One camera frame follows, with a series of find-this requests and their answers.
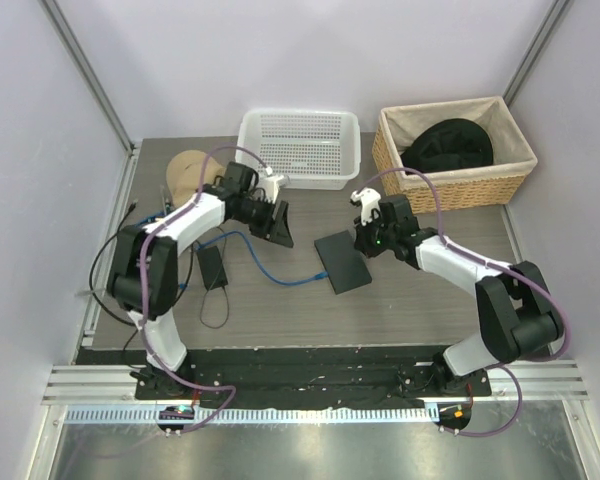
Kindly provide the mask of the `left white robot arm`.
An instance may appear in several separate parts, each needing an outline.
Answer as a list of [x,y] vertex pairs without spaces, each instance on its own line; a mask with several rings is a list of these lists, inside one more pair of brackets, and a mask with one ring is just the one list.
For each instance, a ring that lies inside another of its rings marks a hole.
[[235,392],[233,386],[195,382],[173,312],[180,255],[203,234],[228,220],[248,226],[255,237],[287,248],[294,246],[288,203],[278,199],[288,182],[286,176],[274,173],[269,166],[260,175],[247,165],[231,162],[223,174],[207,181],[209,162],[203,161],[199,183],[182,206],[148,226],[122,229],[106,287],[139,332],[146,350],[145,371],[157,376],[159,388],[173,399],[185,397],[191,389]]

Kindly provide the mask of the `black network switch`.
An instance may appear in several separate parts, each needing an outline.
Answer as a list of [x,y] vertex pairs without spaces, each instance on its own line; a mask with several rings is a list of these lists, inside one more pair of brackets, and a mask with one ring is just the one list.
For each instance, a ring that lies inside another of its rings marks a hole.
[[314,241],[314,247],[336,295],[366,286],[372,282],[354,239],[347,230]]

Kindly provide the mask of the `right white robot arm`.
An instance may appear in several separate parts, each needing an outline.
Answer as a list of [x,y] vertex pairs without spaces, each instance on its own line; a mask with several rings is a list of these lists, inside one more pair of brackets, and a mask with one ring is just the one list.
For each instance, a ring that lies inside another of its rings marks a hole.
[[350,196],[360,210],[354,247],[367,258],[390,251],[416,270],[437,275],[472,296],[479,329],[434,355],[431,380],[442,394],[457,393],[487,367],[537,359],[566,336],[539,268],[510,264],[466,250],[433,227],[423,228],[406,197],[364,188]]

